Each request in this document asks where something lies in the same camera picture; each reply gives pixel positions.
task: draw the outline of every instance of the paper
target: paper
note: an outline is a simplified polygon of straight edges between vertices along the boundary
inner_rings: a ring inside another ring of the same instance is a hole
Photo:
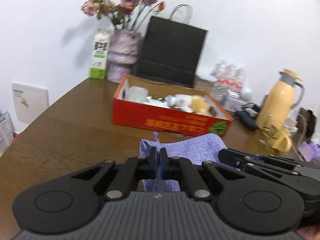
[[[24,123],[32,123],[49,107],[47,89],[13,83],[12,95],[17,118]]]
[[[0,157],[13,141],[13,127],[8,112],[0,116]]]

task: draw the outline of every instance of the yellow thermos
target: yellow thermos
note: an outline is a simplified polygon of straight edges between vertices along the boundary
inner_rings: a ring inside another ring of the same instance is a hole
[[[270,121],[283,125],[289,111],[300,104],[303,98],[304,87],[295,81],[296,79],[302,81],[297,74],[288,69],[284,69],[282,72],[279,72],[279,74],[281,75],[280,79],[271,89],[269,96],[256,119],[256,124],[260,129],[263,129],[264,125]],[[294,104],[295,85],[301,87],[301,93],[298,101]]]

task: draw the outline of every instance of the milk carton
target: milk carton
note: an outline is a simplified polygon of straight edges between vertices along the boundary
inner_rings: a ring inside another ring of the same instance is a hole
[[[90,78],[104,79],[112,31],[98,29],[94,37]]]

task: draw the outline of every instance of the circular pad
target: circular pad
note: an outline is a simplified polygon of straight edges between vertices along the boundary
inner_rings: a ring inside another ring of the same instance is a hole
[[[274,235],[298,226],[304,202],[293,189],[251,175],[228,184],[216,203],[227,224],[257,235]]]
[[[244,203],[257,212],[272,212],[281,206],[281,199],[272,192],[254,191],[244,197]]]
[[[63,191],[49,191],[36,199],[36,206],[44,212],[59,212],[67,209],[72,203],[72,196]]]
[[[298,184],[302,185],[304,187],[308,187],[308,188],[314,188],[315,187],[315,183],[313,180],[306,178],[306,177],[302,177],[301,179],[298,180]]]
[[[63,181],[63,177],[23,191],[12,205],[22,230],[45,235],[81,228],[99,209],[99,198],[86,181]]]

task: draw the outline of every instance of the green leaf graphic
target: green leaf graphic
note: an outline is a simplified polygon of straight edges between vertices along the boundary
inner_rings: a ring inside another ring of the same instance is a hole
[[[220,136],[226,132],[227,127],[228,127],[228,125],[225,121],[219,121],[219,122],[212,124],[209,127],[208,132]]]

